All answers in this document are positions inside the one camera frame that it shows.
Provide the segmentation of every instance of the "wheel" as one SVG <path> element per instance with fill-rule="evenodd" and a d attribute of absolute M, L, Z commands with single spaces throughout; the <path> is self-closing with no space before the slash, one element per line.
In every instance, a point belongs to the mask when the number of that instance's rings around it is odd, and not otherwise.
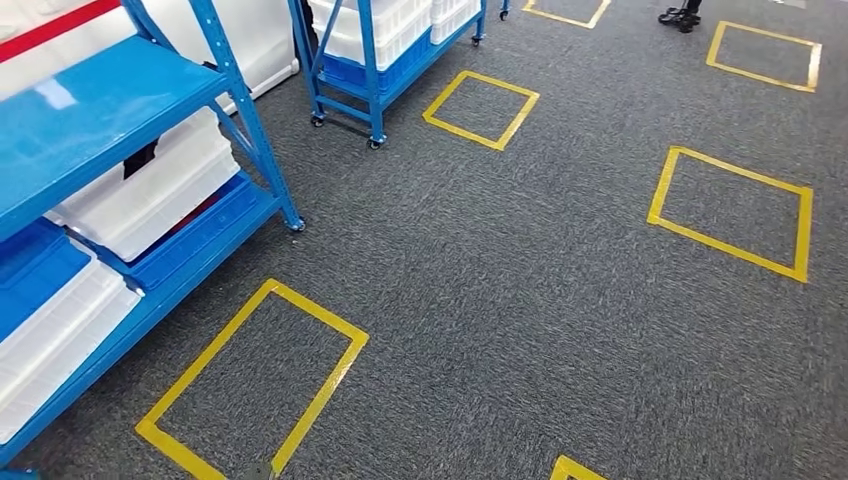
<path fill-rule="evenodd" d="M 300 233 L 300 232 L 306 230 L 306 219 L 303 218 L 303 217 L 300 217 L 300 222 L 301 222 L 300 225 L 291 229 L 292 232 Z"/>

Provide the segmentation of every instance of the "blue rolling cart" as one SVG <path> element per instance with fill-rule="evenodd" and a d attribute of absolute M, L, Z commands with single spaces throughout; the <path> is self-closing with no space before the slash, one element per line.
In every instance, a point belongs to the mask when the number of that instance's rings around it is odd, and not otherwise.
<path fill-rule="evenodd" d="M 305 226 L 212 1 L 188 1 L 217 66 L 197 65 L 178 55 L 140 0 L 122 0 L 137 35 L 0 102 L 0 242 L 204 106 L 215 110 L 270 191 L 240 174 L 233 180 L 237 188 L 229 187 L 239 199 L 249 200 L 230 202 L 240 208 L 238 216 L 221 223 L 203 218 L 204 212 L 168 240 L 172 246 L 180 244 L 181 262 L 155 289 L 145 291 L 135 309 L 36 415 L 0 445 L 0 469 L 275 213 L 282 212 L 294 231 Z M 224 92 L 235 100 L 246 133 L 215 102 Z M 191 228 L 196 222 L 216 221 L 212 236 Z M 34 474 L 0 471 L 0 479 L 18 475 Z"/>
<path fill-rule="evenodd" d="M 335 0 L 333 11 L 327 22 L 327 28 L 319 39 L 317 52 L 313 52 L 310 42 L 303 5 L 300 0 L 288 0 L 289 8 L 294 16 L 295 39 L 306 77 L 307 88 L 312 102 L 312 125 L 321 127 L 326 117 L 325 108 L 329 107 L 342 113 L 353 116 L 368 123 L 371 126 L 371 137 L 368 139 L 368 147 L 376 150 L 386 141 L 383 131 L 383 112 L 395 101 L 410 85 L 424 73 L 439 57 L 442 56 L 471 25 L 476 24 L 477 30 L 471 37 L 472 44 L 476 47 L 485 37 L 485 14 L 486 1 L 480 0 L 480 12 L 468 20 L 461 28 L 454 32 L 448 39 L 438 45 L 429 43 L 428 35 L 425 35 L 399 58 L 395 64 L 406 63 L 406 68 L 399 75 L 384 75 L 377 71 L 376 54 L 374 50 L 374 28 L 371 18 L 371 1 L 357 0 L 359 10 L 359 22 L 362 31 L 362 42 L 365 55 L 365 66 L 355 64 L 355 68 L 362 70 L 361 79 L 350 80 L 328 75 L 322 71 L 325 62 L 335 62 L 338 59 L 324 54 L 330 34 L 333 30 L 336 18 L 341 8 L 342 0 Z M 507 11 L 509 0 L 504 0 L 504 10 Z M 337 100 L 325 94 L 325 89 L 342 92 L 355 99 L 362 100 L 367 104 L 367 111 L 362 111 L 343 101 Z"/>

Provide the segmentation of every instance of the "yellow floor marking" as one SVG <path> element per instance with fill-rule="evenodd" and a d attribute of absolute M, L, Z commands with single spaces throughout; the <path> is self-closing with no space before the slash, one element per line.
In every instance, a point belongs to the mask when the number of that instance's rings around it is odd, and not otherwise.
<path fill-rule="evenodd" d="M 722 168 L 737 175 L 765 183 L 772 187 L 779 188 L 797 194 L 800 198 L 798 204 L 798 233 L 795 239 L 795 265 L 787 267 L 779 263 L 773 262 L 767 258 L 763 258 L 757 254 L 751 253 L 738 247 L 734 247 L 721 240 L 709 237 L 702 233 L 698 233 L 692 229 L 678 225 L 674 222 L 662 218 L 662 208 L 665 203 L 665 197 L 668 194 L 668 187 L 671 184 L 671 178 L 674 175 L 674 168 L 677 166 L 677 158 L 681 155 L 696 158 L 702 162 Z M 666 157 L 663 171 L 660 174 L 657 190 L 654 192 L 654 199 L 651 203 L 651 209 L 648 211 L 648 223 L 667 228 L 672 232 L 689 237 L 692 240 L 701 242 L 710 247 L 729 253 L 735 257 L 747 260 L 753 264 L 768 268 L 781 275 L 794 278 L 795 280 L 807 283 L 807 260 L 810 252 L 810 231 L 812 229 L 812 212 L 813 212 L 813 190 L 808 187 L 799 187 L 780 180 L 761 175 L 744 168 L 731 165 L 721 160 L 709 157 L 702 153 L 690 150 L 685 147 L 671 147 Z"/>
<path fill-rule="evenodd" d="M 606 480 L 565 455 L 560 455 L 556 464 L 554 464 L 551 480 L 569 480 L 569 478 L 574 480 Z"/>
<path fill-rule="evenodd" d="M 368 334 L 356 328 L 350 323 L 342 320 L 333 313 L 325 310 L 321 306 L 312 302 L 308 298 L 300 295 L 282 283 L 269 279 L 259 290 L 250 297 L 250 300 L 244 304 L 238 311 L 235 317 L 224 327 L 223 330 L 212 340 L 212 343 L 197 357 L 194 363 L 186 369 L 179 379 L 165 392 L 165 395 L 153 405 L 153 408 L 147 412 L 147 415 L 142 418 L 135 426 L 135 431 L 142 438 L 150 442 L 154 447 L 158 448 L 162 453 L 173 460 L 177 465 L 185 469 L 194 477 L 202 480 L 218 480 L 225 479 L 224 474 L 219 472 L 215 467 L 209 465 L 202 458 L 198 457 L 188 447 L 178 442 L 174 437 L 163 432 L 156 426 L 156 422 L 165 414 L 168 408 L 174 404 L 177 398 L 185 392 L 185 389 L 194 381 L 195 378 L 206 368 L 206 365 L 212 361 L 215 355 L 221 351 L 227 341 L 236 333 L 245 320 L 256 310 L 257 307 L 269 294 L 274 293 L 288 300 L 296 307 L 312 315 L 318 320 L 329 325 L 337 332 L 350 338 L 351 342 L 345 351 L 342 358 L 339 360 L 336 367 L 333 369 L 327 380 L 318 390 L 315 398 L 306 407 L 303 415 L 298 420 L 292 431 L 289 433 L 286 440 L 283 442 L 280 449 L 271 460 L 271 467 L 275 475 L 279 475 L 295 449 L 306 433 L 312 427 L 312 423 L 321 413 L 327 401 L 333 395 L 333 392 L 338 387 L 339 383 L 344 378 L 347 371 L 350 369 L 356 356 L 362 350 L 365 342 L 368 341 Z"/>
<path fill-rule="evenodd" d="M 525 102 L 524 106 L 521 107 L 521 111 L 518 112 L 518 115 L 516 115 L 516 117 L 506 128 L 506 131 L 504 131 L 504 133 L 497 140 L 491 140 L 486 137 L 477 135 L 476 133 L 469 132 L 468 130 L 457 127 L 456 125 L 451 125 L 450 123 L 445 122 L 444 120 L 439 120 L 435 117 L 436 111 L 439 109 L 439 107 L 441 107 L 442 104 L 444 104 L 445 101 L 448 99 L 448 97 L 450 97 L 451 94 L 457 89 L 457 87 L 459 87 L 459 84 L 469 77 L 528 97 L 527 102 Z M 533 106 L 536 105 L 536 101 L 538 100 L 539 94 L 532 90 L 528 90 L 517 85 L 512 85 L 511 83 L 498 80 L 497 78 L 487 77 L 476 72 L 465 70 L 463 72 L 460 72 L 460 74 L 457 75 L 457 77 L 454 78 L 450 84 L 448 84 L 447 88 L 445 88 L 444 91 L 442 91 L 442 93 L 440 93 L 439 96 L 436 97 L 433 103 L 430 104 L 429 107 L 427 107 L 427 110 L 424 111 L 424 120 L 431 125 L 443 128 L 455 135 L 459 135 L 460 137 L 467 138 L 478 143 L 482 143 L 483 145 L 489 148 L 494 148 L 495 150 L 503 151 L 503 149 L 506 148 L 506 144 L 509 143 L 510 139 L 512 139 L 512 136 L 515 135 L 515 132 L 518 131 L 518 127 L 520 127 L 521 124 L 524 123 L 524 120 L 527 118 L 527 115 L 530 114 L 530 110 L 533 109 Z"/>
<path fill-rule="evenodd" d="M 524 5 L 525 12 L 533 13 L 535 15 L 539 15 L 540 17 L 549 18 L 551 20 L 556 20 L 558 22 L 569 23 L 571 25 L 577 25 L 578 27 L 583 28 L 595 28 L 595 25 L 598 24 L 598 20 L 601 19 L 601 15 L 607 10 L 607 7 L 612 2 L 612 0 L 601 0 L 601 5 L 595 10 L 595 13 L 592 15 L 592 18 L 589 19 L 588 22 L 581 22 L 579 20 L 573 20 L 571 18 L 561 17 L 559 15 L 554 15 L 553 13 L 543 12 L 541 10 L 536 10 L 534 7 L 536 6 L 536 0 L 527 0 L 527 5 Z"/>
<path fill-rule="evenodd" d="M 721 40 L 724 38 L 724 33 L 727 30 L 727 27 L 733 27 L 737 30 L 744 30 L 746 32 L 758 33 L 760 35 L 765 35 L 767 37 L 777 38 L 779 40 L 785 40 L 787 42 L 799 43 L 801 45 L 806 45 L 810 47 L 810 66 L 807 69 L 807 84 L 806 85 L 798 85 L 794 83 L 784 82 L 782 80 L 778 80 L 776 78 L 767 77 L 765 75 L 760 75 L 759 73 L 749 72 L 747 70 L 743 70 L 741 68 L 731 67 L 730 65 L 725 65 L 723 63 L 719 63 L 718 58 L 718 50 L 721 47 Z M 790 37 L 787 35 L 782 35 L 780 33 L 769 32 L 766 30 L 760 30 L 759 28 L 748 27 L 745 25 L 740 25 L 738 23 L 731 23 L 726 21 L 721 21 L 718 23 L 718 28 L 716 28 L 716 33 L 713 36 L 712 44 L 710 45 L 710 51 L 707 54 L 707 65 L 715 68 L 719 68 L 721 70 L 735 73 L 737 75 L 742 75 L 748 78 L 753 78 L 754 80 L 759 80 L 761 82 L 770 83 L 772 85 L 778 85 L 781 87 L 791 88 L 793 90 L 798 90 L 800 92 L 809 92 L 813 93 L 816 91 L 816 87 L 819 83 L 819 64 L 821 63 L 821 49 L 822 45 L 820 43 L 811 42 L 809 40 L 803 40 L 800 38 Z"/>

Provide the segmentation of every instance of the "stacked bins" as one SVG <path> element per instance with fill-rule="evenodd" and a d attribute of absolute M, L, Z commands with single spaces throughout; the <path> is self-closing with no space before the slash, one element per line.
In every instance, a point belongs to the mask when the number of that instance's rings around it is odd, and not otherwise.
<path fill-rule="evenodd" d="M 480 11 L 480 0 L 433 0 L 430 42 L 439 45 Z"/>
<path fill-rule="evenodd" d="M 0 444 L 139 300 L 121 275 L 44 219 L 0 243 Z"/>
<path fill-rule="evenodd" d="M 239 172 L 204 107 L 46 216 L 151 290 L 255 203 Z"/>
<path fill-rule="evenodd" d="M 322 38 L 334 0 L 309 0 L 313 28 Z M 433 0 L 371 0 L 374 54 L 380 92 L 388 91 L 429 48 Z M 324 74 L 365 86 L 365 52 L 357 0 L 343 0 L 330 33 Z"/>

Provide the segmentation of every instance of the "blue shelf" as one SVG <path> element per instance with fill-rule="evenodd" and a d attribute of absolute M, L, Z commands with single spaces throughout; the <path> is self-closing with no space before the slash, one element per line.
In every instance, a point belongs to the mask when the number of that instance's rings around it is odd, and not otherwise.
<path fill-rule="evenodd" d="M 397 97 L 399 97 L 403 92 L 412 85 L 418 77 L 421 76 L 424 71 L 430 68 L 433 63 L 436 62 L 460 37 L 465 35 L 466 30 L 468 30 L 472 25 L 474 25 L 481 16 L 485 14 L 485 11 L 480 11 L 474 17 L 471 18 L 468 22 L 465 23 L 462 27 L 459 28 L 456 32 L 453 33 L 450 37 L 448 37 L 445 41 L 438 45 L 430 44 L 429 49 L 426 53 L 421 54 L 418 57 L 418 61 L 410 67 L 406 73 L 401 77 L 398 81 L 392 84 L 385 92 L 381 92 L 378 95 L 378 102 L 380 105 L 380 109 L 385 109 L 392 102 L 394 102 Z M 368 101 L 370 95 L 368 94 L 368 89 L 366 86 L 358 84 L 345 82 L 344 80 L 340 80 L 337 78 L 333 78 L 328 75 L 319 74 L 318 80 L 336 90 L 344 92 L 353 97 L 359 98 L 361 100 Z"/>
<path fill-rule="evenodd" d="M 103 373 L 112 367 L 141 337 L 147 334 L 212 270 L 220 265 L 239 245 L 273 214 L 280 210 L 280 200 L 251 182 L 257 202 L 237 222 L 199 250 L 166 279 L 159 288 L 141 299 L 138 306 L 118 325 L 85 363 L 44 404 L 12 440 L 0 445 L 0 466 L 8 464 L 50 422 L 56 419 Z"/>
<path fill-rule="evenodd" d="M 133 36 L 0 102 L 0 241 L 227 87 Z"/>

